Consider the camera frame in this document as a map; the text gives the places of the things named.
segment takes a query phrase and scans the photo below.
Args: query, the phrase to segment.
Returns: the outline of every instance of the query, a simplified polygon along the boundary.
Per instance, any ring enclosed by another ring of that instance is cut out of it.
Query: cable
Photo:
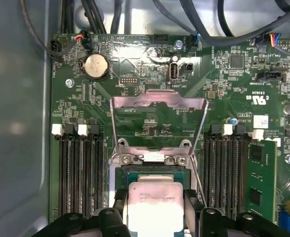
[[[95,33],[95,34],[100,33],[98,31],[97,26],[96,26],[95,18],[93,16],[92,12],[91,12],[91,9],[90,9],[90,6],[88,5],[87,0],[81,0],[81,3],[82,3],[82,6],[84,8],[86,17],[87,17],[87,19],[88,19],[88,21],[90,23],[90,27],[91,27],[92,32]]]
[[[25,24],[26,24],[28,30],[30,31],[31,35],[33,36],[36,44],[39,47],[41,47],[43,50],[45,50],[47,53],[49,53],[49,54],[51,54],[51,55],[53,55],[55,57],[61,57],[62,55],[68,53],[72,49],[72,47],[76,44],[76,41],[73,40],[61,52],[56,52],[56,51],[53,51],[50,48],[46,47],[45,44],[41,41],[41,39],[38,37],[38,35],[35,32],[34,26],[31,23],[30,16],[28,15],[28,12],[27,12],[27,7],[26,7],[26,4],[25,4],[25,0],[20,0],[20,4],[21,4],[21,10],[22,10],[23,18],[24,18],[24,21],[25,21]]]
[[[225,0],[217,0],[217,17],[225,36],[233,37],[233,33],[230,31],[224,13],[224,1]]]
[[[131,0],[125,0],[124,34],[131,34]]]
[[[233,38],[227,38],[227,39],[217,39],[214,37],[211,37],[207,30],[205,29],[205,26],[203,25],[200,17],[198,16],[195,6],[192,2],[192,0],[180,0],[180,3],[182,5],[183,10],[188,16],[191,16],[193,19],[193,26],[196,28],[196,30],[200,33],[201,37],[205,40],[206,43],[213,45],[213,46],[230,46],[230,45],[236,45],[239,43],[242,43],[244,41],[247,41],[249,39],[253,39],[259,35],[262,35],[264,33],[270,32],[273,29],[279,27],[280,25],[284,24],[290,19],[290,12],[286,13],[276,21],[258,29],[253,32],[250,32],[248,34],[245,34],[243,36],[233,37]]]
[[[89,8],[92,10],[96,25],[99,27],[100,33],[101,34],[106,34],[106,29],[103,24],[103,20],[99,11],[99,8],[97,7],[95,0],[89,0],[87,1]]]
[[[288,51],[282,49],[281,47],[279,47],[279,46],[276,45],[274,48],[275,48],[276,50],[278,50],[279,52],[281,52],[281,53],[283,53],[283,54],[285,54],[285,55],[287,55],[287,56],[290,56],[290,52],[288,52]]]
[[[114,2],[114,16],[111,24],[111,34],[117,34],[119,32],[121,14],[122,14],[123,0],[115,0]]]
[[[175,16],[173,16],[159,0],[153,0],[153,2],[159,12],[161,12],[166,18],[168,18],[170,21],[177,24],[179,27],[189,32],[190,34],[196,35],[196,32],[194,30],[192,30],[190,27],[188,27],[187,25],[179,21]]]
[[[73,0],[67,0],[67,33],[74,32],[74,4]]]
[[[284,13],[288,13],[290,11],[290,2],[287,0],[275,0],[275,3]]]

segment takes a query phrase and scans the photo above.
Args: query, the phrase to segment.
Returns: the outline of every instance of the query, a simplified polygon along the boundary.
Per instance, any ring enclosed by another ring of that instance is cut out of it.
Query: wire bundle
[[[275,33],[270,34],[270,42],[271,42],[271,46],[273,48],[278,45],[278,41],[279,41],[280,36],[281,36],[281,34],[275,34]]]

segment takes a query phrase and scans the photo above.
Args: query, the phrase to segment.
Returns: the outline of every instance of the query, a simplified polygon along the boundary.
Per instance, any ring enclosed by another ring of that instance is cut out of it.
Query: dimm slot
[[[227,166],[226,166],[226,177],[227,177],[227,182],[226,182],[226,215],[228,218],[231,218],[232,214],[232,149],[233,149],[233,144],[229,140],[229,138],[226,138],[227,141],[224,141],[226,143],[227,147]]]
[[[237,203],[238,203],[238,181],[239,181],[239,170],[238,170],[238,153],[239,153],[239,142],[232,141],[232,219],[235,220],[237,217]]]
[[[208,202],[209,201],[209,195],[208,195],[208,173],[209,173],[209,159],[210,159],[210,140],[205,140],[204,142],[204,167],[203,167],[203,190],[204,190],[204,195],[205,199]]]
[[[95,209],[102,207],[103,197],[103,141],[100,137],[93,142],[94,145],[94,198]]]

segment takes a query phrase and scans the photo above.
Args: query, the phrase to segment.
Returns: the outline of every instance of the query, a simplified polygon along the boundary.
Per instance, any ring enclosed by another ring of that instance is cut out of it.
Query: ram slot
[[[66,139],[60,139],[59,141],[59,208],[58,215],[62,216],[67,210],[67,150],[68,141]]]
[[[204,141],[204,160],[203,160],[203,191],[205,195],[205,199],[207,204],[209,200],[209,194],[208,194],[208,173],[209,173],[209,159],[210,159],[210,140],[205,140]]]
[[[241,138],[239,141],[239,153],[238,153],[238,204],[237,212],[242,213],[245,211],[245,175],[246,175],[246,163],[248,156],[248,141]]]
[[[239,141],[232,141],[232,211],[231,218],[233,220],[237,217],[237,204],[238,204],[238,181],[239,181],[239,169],[238,169],[238,157],[239,157]]]
[[[220,170],[220,192],[219,192],[219,199],[221,200],[221,208],[223,213],[226,214],[226,185],[227,185],[227,144],[226,141],[221,141],[221,151],[220,151],[220,158],[221,158],[221,170]]]
[[[92,149],[91,141],[82,140],[82,169],[81,169],[81,189],[82,189],[82,213],[85,218],[91,216],[91,200],[92,197],[92,182],[91,182],[91,169],[92,169]]]
[[[222,166],[223,166],[223,163],[222,163],[222,157],[221,157],[221,141],[217,141],[216,142],[216,161],[215,161],[215,178],[216,178],[216,182],[215,182],[215,186],[216,186],[216,192],[215,192],[215,208],[217,209],[220,209],[221,208],[221,195],[222,195],[222,192],[221,192],[221,189],[222,189],[222,186],[221,186],[221,179],[222,179],[222,176],[221,176],[221,170],[222,170]]]
[[[93,142],[94,147],[94,168],[93,174],[94,177],[94,198],[95,204],[94,209],[101,208],[103,202],[103,141],[101,138],[98,138],[96,141]]]
[[[231,218],[232,214],[232,174],[233,174],[233,159],[232,159],[232,152],[233,152],[233,144],[229,138],[225,138],[226,140],[224,143],[227,147],[227,165],[226,165],[226,215],[228,218]]]

